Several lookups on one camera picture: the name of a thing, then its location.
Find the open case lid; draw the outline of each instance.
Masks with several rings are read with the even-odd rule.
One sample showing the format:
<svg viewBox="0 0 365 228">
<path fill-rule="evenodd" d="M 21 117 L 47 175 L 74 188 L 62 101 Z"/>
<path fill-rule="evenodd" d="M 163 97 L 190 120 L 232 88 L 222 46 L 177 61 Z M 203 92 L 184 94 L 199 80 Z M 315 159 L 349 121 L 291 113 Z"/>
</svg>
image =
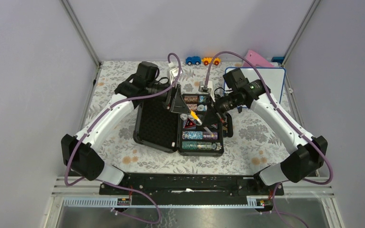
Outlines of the open case lid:
<svg viewBox="0 0 365 228">
<path fill-rule="evenodd" d="M 144 100 L 138 108 L 135 142 L 167 153 L 176 152 L 179 118 L 179 114 L 166 110 L 162 102 Z"/>
</svg>

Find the toy car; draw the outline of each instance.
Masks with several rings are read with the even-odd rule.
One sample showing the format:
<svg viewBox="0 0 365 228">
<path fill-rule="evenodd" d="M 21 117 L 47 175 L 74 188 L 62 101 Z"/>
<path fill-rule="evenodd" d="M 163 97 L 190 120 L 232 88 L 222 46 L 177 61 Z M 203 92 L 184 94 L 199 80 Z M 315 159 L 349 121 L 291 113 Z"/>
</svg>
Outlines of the toy car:
<svg viewBox="0 0 365 228">
<path fill-rule="evenodd" d="M 199 56 L 188 57 L 186 58 L 185 63 L 189 66 L 191 66 L 193 63 L 195 65 L 199 65 L 201 64 L 201 58 Z"/>
<path fill-rule="evenodd" d="M 203 64 L 206 66 L 208 65 L 210 62 L 212 61 L 212 58 L 203 58 L 202 59 L 202 62 Z M 219 63 L 221 62 L 220 58 L 216 58 L 214 61 L 213 61 L 213 64 L 215 65 L 219 65 Z"/>
</svg>

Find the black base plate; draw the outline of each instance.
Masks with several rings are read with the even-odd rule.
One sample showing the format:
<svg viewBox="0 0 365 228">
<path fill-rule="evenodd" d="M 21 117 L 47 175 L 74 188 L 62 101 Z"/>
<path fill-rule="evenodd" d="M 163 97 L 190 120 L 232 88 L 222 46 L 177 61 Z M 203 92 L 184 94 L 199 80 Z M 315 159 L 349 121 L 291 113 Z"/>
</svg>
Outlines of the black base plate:
<svg viewBox="0 0 365 228">
<path fill-rule="evenodd" d="M 236 205 L 247 204 L 247 196 L 268 195 L 256 191 L 251 176 L 128 173 L 119 185 L 143 191 L 158 205 Z M 103 184 L 99 194 L 128 193 Z M 283 194 L 283 188 L 277 189 L 276 195 Z M 132 195 L 133 205 L 152 205 L 141 194 Z"/>
</svg>

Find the table surface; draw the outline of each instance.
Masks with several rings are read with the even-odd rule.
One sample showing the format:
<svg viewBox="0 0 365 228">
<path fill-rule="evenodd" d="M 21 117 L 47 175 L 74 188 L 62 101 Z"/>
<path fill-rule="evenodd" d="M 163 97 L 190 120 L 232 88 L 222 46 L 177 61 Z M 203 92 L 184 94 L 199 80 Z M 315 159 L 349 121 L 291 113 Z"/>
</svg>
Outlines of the table surface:
<svg viewBox="0 0 365 228">
<path fill-rule="evenodd" d="M 106 105 L 119 83 L 136 72 L 140 62 L 106 61 L 102 65 L 100 77 L 90 104 L 85 124 L 89 123 Z M 165 61 L 153 61 L 160 69 L 159 77 L 167 76 Z M 223 74 L 235 62 L 222 62 L 212 66 L 210 80 L 214 88 L 223 86 Z M 196 93 L 200 81 L 204 81 L 207 66 L 187 66 L 180 77 L 182 93 Z M 281 105 L 290 113 L 285 89 Z M 199 173 L 252 175 L 268 165 L 278 163 L 288 157 L 282 142 L 272 129 L 251 110 L 229 112 L 233 118 L 232 138 L 224 140 L 224 154 L 221 157 L 181 156 L 178 152 L 168 154 L 133 140 L 137 109 L 128 115 L 111 132 L 98 152 L 106 162 L 126 172 L 155 173 Z"/>
</svg>

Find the black carrying case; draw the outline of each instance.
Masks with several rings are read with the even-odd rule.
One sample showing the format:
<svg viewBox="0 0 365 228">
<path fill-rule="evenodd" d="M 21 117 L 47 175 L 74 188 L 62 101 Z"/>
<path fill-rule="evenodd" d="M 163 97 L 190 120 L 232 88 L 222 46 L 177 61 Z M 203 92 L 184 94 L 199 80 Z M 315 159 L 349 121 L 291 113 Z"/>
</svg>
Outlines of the black carrying case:
<svg viewBox="0 0 365 228">
<path fill-rule="evenodd" d="M 183 94 L 185 96 L 205 96 L 206 94 Z M 195 111 L 197 115 L 204 115 L 204 111 Z M 222 124 L 217 124 L 217 129 L 210 128 L 212 132 L 218 133 L 218 139 L 213 140 L 186 140 L 183 139 L 184 131 L 202 131 L 205 130 L 202 126 L 197 125 L 196 129 L 184 129 L 183 120 L 179 114 L 171 113 L 166 110 L 162 102 L 154 99 L 144 100 L 138 107 L 138 115 L 136 118 L 134 140 L 138 144 L 142 144 L 151 148 L 161 150 L 166 153 L 179 151 L 181 155 L 196 155 L 196 156 L 221 156 L 224 152 L 223 145 L 223 128 Z M 186 150 L 183 149 L 183 141 L 211 142 L 220 143 L 219 150 Z"/>
</svg>

